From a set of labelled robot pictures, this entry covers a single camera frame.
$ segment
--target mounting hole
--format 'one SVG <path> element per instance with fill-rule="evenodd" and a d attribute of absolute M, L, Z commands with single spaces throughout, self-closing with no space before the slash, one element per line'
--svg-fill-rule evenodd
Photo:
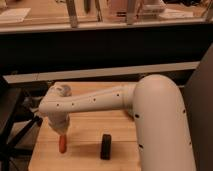
<path fill-rule="evenodd" d="M 138 114 L 135 114 L 135 117 L 136 117 L 136 118 L 140 118 L 140 116 L 139 116 Z"/>
<path fill-rule="evenodd" d="M 143 149 L 143 146 L 141 144 L 139 144 L 139 147 Z"/>

